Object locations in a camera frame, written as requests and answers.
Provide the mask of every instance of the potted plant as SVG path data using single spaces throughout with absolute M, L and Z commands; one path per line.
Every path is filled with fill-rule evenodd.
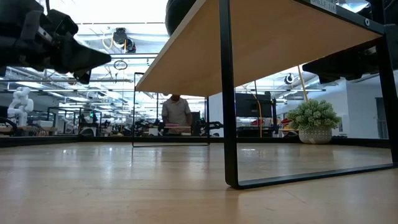
M 337 128 L 341 118 L 333 111 L 331 103 L 322 100 L 309 100 L 289 111 L 290 126 L 298 129 L 300 140 L 306 144 L 327 144 L 331 140 L 331 130 Z

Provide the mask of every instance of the computer monitor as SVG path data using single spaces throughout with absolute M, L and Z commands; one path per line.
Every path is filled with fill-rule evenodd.
M 265 92 L 258 94 L 256 97 L 253 94 L 236 93 L 236 116 L 243 118 L 257 118 L 260 117 L 259 103 L 261 105 L 261 117 L 272 117 L 272 103 L 271 93 Z

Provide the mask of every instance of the label sticker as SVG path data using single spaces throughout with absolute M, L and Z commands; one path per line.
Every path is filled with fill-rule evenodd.
M 327 1 L 327 0 L 311 0 L 311 4 L 313 4 L 314 6 L 318 6 L 318 7 L 322 8 L 324 10 L 327 10 L 329 12 L 332 12 L 334 14 L 337 14 L 337 11 L 336 11 L 337 6 L 336 6 L 336 4 L 334 4 L 334 3 L 330 2 L 330 1 Z

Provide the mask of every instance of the wooden table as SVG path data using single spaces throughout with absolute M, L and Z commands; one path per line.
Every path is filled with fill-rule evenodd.
M 383 22 L 381 3 L 371 4 L 374 18 Z M 391 169 L 394 164 L 240 180 L 234 113 L 235 87 L 364 43 L 376 45 L 385 105 L 397 105 L 388 51 L 393 37 L 387 31 L 326 0 L 197 0 L 135 90 L 193 96 L 222 92 L 225 181 L 235 189 Z M 397 113 L 386 107 L 389 127 L 397 126 Z M 398 149 L 394 130 L 389 133 L 392 149 Z M 397 150 L 391 152 L 397 163 Z
M 19 129 L 22 129 L 24 131 L 33 131 L 35 126 L 18 126 Z M 56 131 L 57 128 L 55 127 L 42 127 L 45 131 Z M 0 127 L 0 132 L 9 132 L 12 130 L 11 126 L 8 127 Z
M 221 92 L 219 0 L 197 0 L 137 84 L 137 90 L 193 96 Z M 275 74 L 380 37 L 352 21 L 293 0 L 231 0 L 234 85 Z

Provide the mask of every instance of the green plant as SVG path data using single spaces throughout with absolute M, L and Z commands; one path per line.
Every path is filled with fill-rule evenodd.
M 341 118 L 333 111 L 331 103 L 322 100 L 309 100 L 287 113 L 294 129 L 337 128 Z

